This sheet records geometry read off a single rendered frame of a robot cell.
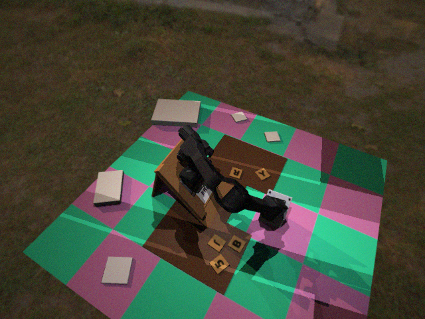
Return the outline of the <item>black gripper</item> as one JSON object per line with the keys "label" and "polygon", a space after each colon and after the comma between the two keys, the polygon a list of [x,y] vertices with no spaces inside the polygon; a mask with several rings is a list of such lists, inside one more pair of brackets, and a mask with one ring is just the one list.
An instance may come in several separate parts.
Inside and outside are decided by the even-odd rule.
{"label": "black gripper", "polygon": [[[211,158],[213,153],[214,153],[214,150],[212,149],[212,152],[208,153],[207,156],[209,156]],[[200,172],[191,159],[191,163],[188,164],[187,167],[184,167],[183,170],[180,172],[179,178],[181,178],[181,179],[185,180],[186,182],[192,184],[196,180],[198,174],[200,174]]]}

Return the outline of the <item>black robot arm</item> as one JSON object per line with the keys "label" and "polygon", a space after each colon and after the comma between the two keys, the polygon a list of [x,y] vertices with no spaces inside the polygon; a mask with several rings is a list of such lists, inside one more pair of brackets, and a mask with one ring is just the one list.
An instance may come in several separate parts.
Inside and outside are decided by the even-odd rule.
{"label": "black robot arm", "polygon": [[[223,209],[231,213],[239,213],[244,209],[254,211],[272,223],[275,223],[289,209],[285,200],[269,195],[263,199],[252,196],[237,180],[220,174],[207,157],[207,154],[213,151],[212,148],[190,125],[180,127],[178,132],[184,142],[177,153],[177,159],[179,161],[187,160],[189,164],[192,159],[205,180],[205,185],[212,191],[215,201]],[[222,181],[233,183],[235,186],[221,199],[216,187]]]}

